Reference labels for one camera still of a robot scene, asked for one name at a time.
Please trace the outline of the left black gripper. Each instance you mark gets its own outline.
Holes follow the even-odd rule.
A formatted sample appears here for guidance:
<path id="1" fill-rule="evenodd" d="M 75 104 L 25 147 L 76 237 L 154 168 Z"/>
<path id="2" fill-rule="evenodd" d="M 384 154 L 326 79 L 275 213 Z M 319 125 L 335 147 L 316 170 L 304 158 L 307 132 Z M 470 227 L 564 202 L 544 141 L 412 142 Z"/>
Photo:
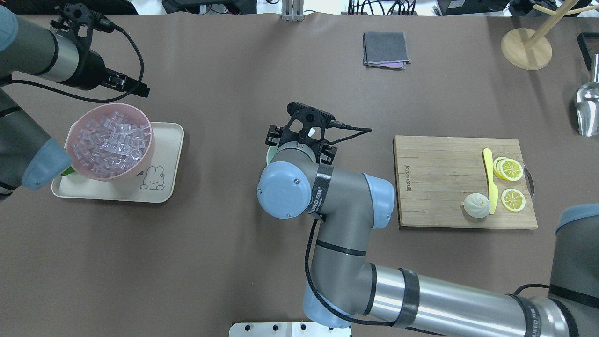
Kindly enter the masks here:
<path id="1" fill-rule="evenodd" d="M 107 68 L 102 57 L 95 51 L 80 51 L 77 68 L 70 77 L 70 86 L 92 90 L 99 85 L 143 98 L 148 98 L 150 93 L 149 87 L 141 80 Z"/>

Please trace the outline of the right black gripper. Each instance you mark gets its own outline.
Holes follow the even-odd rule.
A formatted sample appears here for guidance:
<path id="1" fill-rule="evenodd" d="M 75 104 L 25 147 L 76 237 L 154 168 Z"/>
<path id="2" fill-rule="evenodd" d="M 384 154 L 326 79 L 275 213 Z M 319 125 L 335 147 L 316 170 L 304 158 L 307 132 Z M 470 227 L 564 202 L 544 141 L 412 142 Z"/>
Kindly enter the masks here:
<path id="1" fill-rule="evenodd" d="M 326 129 L 327 126 L 312 126 L 307 132 L 304 130 L 293 132 L 287 127 L 270 125 L 265 141 L 265 144 L 269 145 L 266 156 L 267 165 L 272 162 L 278 151 L 297 148 L 305 152 L 312 162 L 331 166 L 337 147 L 330 145 L 329 141 L 324 138 Z"/>

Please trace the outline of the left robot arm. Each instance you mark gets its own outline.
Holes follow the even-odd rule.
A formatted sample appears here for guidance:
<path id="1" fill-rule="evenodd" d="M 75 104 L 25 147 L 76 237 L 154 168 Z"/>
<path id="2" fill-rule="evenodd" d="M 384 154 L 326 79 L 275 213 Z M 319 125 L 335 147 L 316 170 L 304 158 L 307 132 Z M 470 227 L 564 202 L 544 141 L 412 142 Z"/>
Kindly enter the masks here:
<path id="1" fill-rule="evenodd" d="M 83 3 L 67 3 L 56 12 L 58 18 L 45 28 L 1 7 L 1 200 L 19 188 L 38 190 L 71 166 L 64 147 L 12 97 L 17 86 L 93 103 L 150 92 L 143 57 L 124 28 Z M 139 59 L 136 78 L 106 66 L 92 50 L 95 32 L 119 32 L 128 39 Z"/>

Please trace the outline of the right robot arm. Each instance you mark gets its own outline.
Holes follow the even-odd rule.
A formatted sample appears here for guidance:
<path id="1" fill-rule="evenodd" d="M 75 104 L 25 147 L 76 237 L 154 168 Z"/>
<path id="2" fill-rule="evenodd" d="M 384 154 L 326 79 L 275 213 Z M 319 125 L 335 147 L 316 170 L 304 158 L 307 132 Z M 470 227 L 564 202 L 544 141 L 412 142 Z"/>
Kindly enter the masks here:
<path id="1" fill-rule="evenodd" d="M 395 136 L 498 137 L 518 139 L 524 163 L 532 172 L 536 229 L 477 229 L 403 227 L 394 211 L 384 229 L 366 228 L 366 263 L 413 270 L 419 281 L 425 278 L 498 293 L 511 305 L 506 313 L 497 306 L 488 316 L 498 321 L 514 312 L 520 330 L 526 320 L 511 292 L 523 284 L 550 284 L 555 241 L 563 210 L 572 205 L 598 202 L 598 141 L 582 137 L 568 121 L 557 126 L 495 125 L 492 122 L 447 122 L 413 125 L 399 119 L 354 121 L 357 127 L 372 129 L 363 136 L 339 145 L 333 162 L 335 171 L 370 173 L 395 181 L 393 140 Z"/>

